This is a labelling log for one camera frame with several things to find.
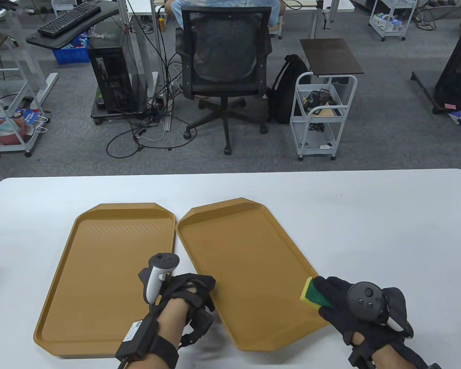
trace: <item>tray rim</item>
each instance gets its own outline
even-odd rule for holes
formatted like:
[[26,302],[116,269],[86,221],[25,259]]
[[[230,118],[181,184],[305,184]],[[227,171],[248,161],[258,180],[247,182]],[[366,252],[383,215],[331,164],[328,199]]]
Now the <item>tray rim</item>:
[[[68,235],[68,239],[66,241],[65,247],[62,251],[60,256],[60,260],[58,261],[58,266],[56,267],[55,275],[53,276],[53,280],[51,281],[50,288],[48,290],[48,294],[46,295],[43,308],[41,309],[41,313],[39,315],[38,321],[36,323],[36,328],[34,329],[33,339],[37,346],[41,347],[42,349],[48,351],[51,355],[60,356],[63,358],[108,358],[114,357],[114,353],[108,354],[105,352],[100,352],[97,350],[96,353],[90,354],[88,352],[96,351],[90,350],[90,346],[93,348],[99,345],[100,341],[63,341],[63,342],[50,342],[45,341],[42,338],[43,327],[48,318],[48,313],[50,311],[51,303],[55,298],[56,288],[58,287],[58,283],[61,279],[61,274],[65,267],[66,261],[68,260],[68,253],[70,248],[73,244],[75,239],[76,232],[80,223],[84,220],[88,219],[99,219],[99,218],[89,218],[89,214],[99,210],[131,210],[131,209],[146,209],[146,210],[157,210],[161,213],[165,213],[165,217],[161,218],[168,218],[171,220],[172,223],[172,237],[171,237],[171,250],[169,252],[174,252],[174,239],[176,236],[175,226],[176,226],[176,216],[169,210],[163,208],[159,204],[156,203],[111,203],[111,204],[98,204],[93,208],[83,212],[79,216],[75,218],[75,221],[72,225],[72,229]],[[78,351],[82,352],[79,354],[65,354],[66,351]]]
[[[216,203],[213,203],[213,204],[206,204],[206,205],[203,205],[203,206],[192,208],[192,209],[190,209],[188,211],[188,213],[186,213],[183,216],[183,218],[181,218],[178,221],[178,223],[176,223],[176,233],[177,233],[181,243],[183,244],[184,249],[188,253],[188,256],[189,256],[193,266],[195,267],[195,269],[197,270],[198,273],[200,273],[200,271],[198,270],[195,258],[192,255],[191,251],[189,251],[186,248],[185,240],[184,240],[184,237],[181,235],[180,228],[185,227],[185,222],[190,217],[192,217],[192,216],[194,216],[196,214],[201,214],[201,213],[204,213],[206,211],[211,211],[211,210],[214,210],[214,209],[220,209],[220,208],[236,206],[236,205],[239,205],[239,204],[254,204],[257,209],[259,209],[261,212],[264,213],[264,215],[266,216],[268,221],[270,223],[272,223],[274,228],[282,229],[283,230],[282,238],[284,239],[285,243],[287,243],[287,245],[289,246],[289,250],[297,258],[297,261],[303,266],[303,268],[309,273],[310,276],[312,276],[312,277],[318,276],[318,273],[314,270],[314,268],[311,266],[309,261],[305,258],[305,256],[302,254],[302,252],[299,250],[299,248],[297,247],[295,242],[290,238],[290,236],[287,234],[287,232],[285,232],[285,229],[283,229],[282,225],[280,225],[278,220],[276,220],[276,218],[275,218],[275,216],[273,216],[272,212],[266,206],[264,206],[263,204],[260,204],[259,202],[255,202],[253,200],[246,199],[244,197],[239,197],[239,198],[236,198],[236,199],[225,200],[225,201],[216,202]],[[225,329],[227,330],[227,333],[229,334],[230,339],[232,340],[232,343],[241,351],[273,352],[273,351],[276,351],[276,350],[280,350],[281,348],[284,348],[285,346],[288,346],[289,344],[292,344],[293,342],[303,338],[303,337],[299,337],[299,338],[295,339],[294,341],[291,341],[291,342],[289,342],[289,343],[287,343],[285,345],[281,345],[280,347],[274,348],[273,350],[256,349],[254,347],[243,346],[241,343],[236,341],[234,335],[232,334],[232,331],[229,329],[229,323],[227,322],[227,319],[222,315],[222,313],[221,313],[221,311],[220,311],[220,309],[218,308],[217,305],[215,306],[215,309],[216,309],[218,315],[220,316],[220,319],[222,320],[222,323],[223,323]],[[327,326],[327,325],[328,325],[328,323],[325,321],[324,322],[324,327]]]

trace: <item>black keyboard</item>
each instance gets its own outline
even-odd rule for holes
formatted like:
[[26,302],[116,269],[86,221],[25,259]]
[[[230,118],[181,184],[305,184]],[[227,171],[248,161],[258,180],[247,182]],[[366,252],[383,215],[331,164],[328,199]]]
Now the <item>black keyboard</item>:
[[41,35],[57,38],[100,11],[101,7],[83,2],[68,13],[62,14],[60,17],[46,23],[39,28],[38,32]]

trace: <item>forearm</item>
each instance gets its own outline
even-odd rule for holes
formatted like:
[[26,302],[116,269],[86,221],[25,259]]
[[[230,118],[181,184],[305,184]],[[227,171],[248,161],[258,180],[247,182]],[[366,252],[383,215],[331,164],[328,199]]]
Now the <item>forearm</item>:
[[[186,325],[188,304],[183,299],[172,299],[162,311],[157,321],[159,322],[158,335],[178,348]],[[149,354],[142,361],[131,362],[129,369],[169,369],[166,362],[160,357]]]
[[372,355],[372,360],[376,364],[376,369],[415,369],[413,364],[402,358],[390,345],[376,351]]
[[171,4],[174,0],[167,0],[166,4],[164,5],[164,11],[167,15],[174,15],[171,9]]
[[280,13],[278,13],[278,15],[283,15],[285,14],[285,3],[280,0]]

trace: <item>office chair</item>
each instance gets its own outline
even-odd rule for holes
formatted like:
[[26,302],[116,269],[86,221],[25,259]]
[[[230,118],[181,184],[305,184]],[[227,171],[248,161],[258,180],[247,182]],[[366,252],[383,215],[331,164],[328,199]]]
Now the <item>office chair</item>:
[[[191,129],[207,124],[221,118],[224,123],[224,133],[226,137],[225,155],[232,153],[229,139],[229,118],[236,118],[248,123],[260,126],[260,133],[266,134],[268,128],[265,121],[261,121],[250,116],[234,111],[236,107],[246,106],[244,98],[227,103],[229,97],[241,96],[263,96],[266,92],[266,57],[271,53],[271,41],[268,30],[268,21],[271,13],[270,7],[240,7],[240,8],[217,8],[217,7],[182,7],[183,28],[176,29],[176,53],[181,56],[183,64],[182,71],[182,91],[183,95],[191,100],[195,95],[220,97],[220,104],[200,100],[199,109],[211,109],[212,112],[186,127],[183,137],[187,140],[191,138]],[[242,31],[242,24],[246,27],[246,35],[251,33],[251,37],[237,37]],[[206,37],[208,42],[208,30],[215,28],[229,29],[235,28],[235,32],[218,34],[216,47],[203,50],[204,43],[199,47],[199,35],[201,40]],[[201,58],[199,53],[213,53],[211,56],[212,65],[204,65],[207,68],[205,73],[201,72]],[[250,65],[249,60],[239,58],[237,55],[244,50],[255,52],[254,65]],[[237,80],[229,80],[226,74],[232,74],[246,65],[252,71],[245,77]]]

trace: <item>light blue shirt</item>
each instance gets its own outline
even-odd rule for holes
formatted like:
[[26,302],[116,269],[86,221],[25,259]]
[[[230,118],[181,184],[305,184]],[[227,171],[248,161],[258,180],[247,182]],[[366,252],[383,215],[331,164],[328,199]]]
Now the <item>light blue shirt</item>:
[[181,7],[223,7],[223,8],[239,8],[239,7],[271,7],[269,27],[275,27],[278,23],[278,15],[280,14],[279,0],[174,0],[171,3],[171,10],[176,16],[176,21],[183,28],[183,16]]

